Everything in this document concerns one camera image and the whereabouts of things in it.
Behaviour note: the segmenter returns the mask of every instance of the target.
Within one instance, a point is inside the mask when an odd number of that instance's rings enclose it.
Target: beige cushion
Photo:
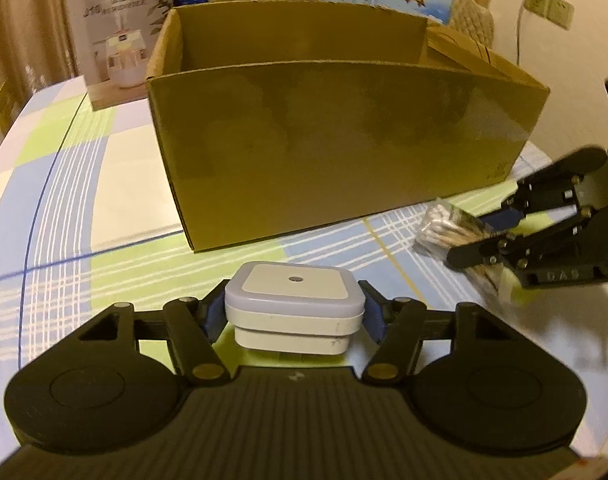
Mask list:
[[[484,46],[493,46],[495,25],[491,12],[475,0],[453,0],[449,27],[472,37]]]

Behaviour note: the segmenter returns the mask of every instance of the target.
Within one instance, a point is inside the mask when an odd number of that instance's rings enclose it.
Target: power cord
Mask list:
[[[517,66],[520,65],[520,47],[521,47],[521,35],[522,35],[522,16],[524,15],[524,5],[526,4],[526,0],[522,1],[520,5],[520,10],[517,13]]]

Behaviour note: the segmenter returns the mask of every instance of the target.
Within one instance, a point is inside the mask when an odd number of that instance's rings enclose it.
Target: white plastic box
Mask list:
[[[173,0],[66,0],[94,110],[146,97],[146,66]]]
[[[345,352],[365,300],[348,270],[272,262],[245,263],[225,291],[239,345],[300,354]]]

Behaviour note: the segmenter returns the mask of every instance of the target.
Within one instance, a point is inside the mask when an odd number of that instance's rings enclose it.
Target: curtain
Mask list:
[[[77,74],[66,0],[0,0],[0,85],[8,82],[17,107]]]

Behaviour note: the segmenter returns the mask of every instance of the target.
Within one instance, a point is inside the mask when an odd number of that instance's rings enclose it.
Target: white square device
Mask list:
[[[346,351],[365,300],[348,270],[274,262],[245,263],[224,295],[239,345],[322,355]]]

